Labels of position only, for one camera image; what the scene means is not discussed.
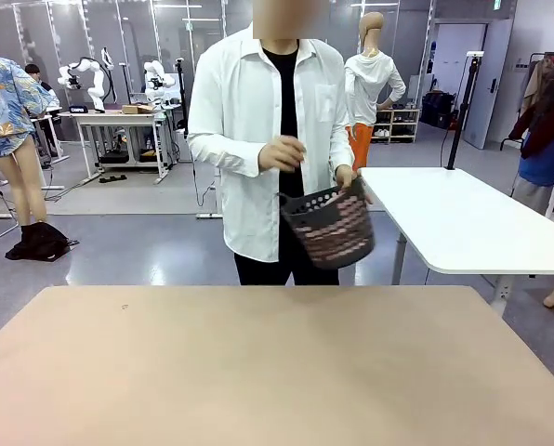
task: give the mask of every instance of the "white hoodie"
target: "white hoodie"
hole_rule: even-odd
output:
[[[395,62],[379,52],[372,58],[362,54],[353,56],[345,64],[345,93],[348,112],[353,125],[374,125],[376,106],[380,92],[389,84],[390,100],[397,102],[405,93],[405,83],[399,75]]]

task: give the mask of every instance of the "woven basket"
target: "woven basket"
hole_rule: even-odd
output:
[[[301,198],[286,197],[281,212],[317,268],[347,267],[375,247],[360,178],[345,190],[337,187]]]

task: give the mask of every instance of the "shirt collar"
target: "shirt collar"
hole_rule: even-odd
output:
[[[259,54],[262,58],[264,55],[262,50],[262,45],[260,40],[253,37],[253,23],[250,23],[250,26],[246,29],[244,33],[244,39],[242,41],[242,56],[250,56],[251,54]],[[297,52],[297,63],[301,62],[304,59],[309,59],[316,54],[316,48],[311,40],[308,39],[299,39],[299,49]]]

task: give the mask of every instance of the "brown table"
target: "brown table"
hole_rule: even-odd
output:
[[[460,287],[65,287],[0,332],[0,446],[554,446],[554,378]]]

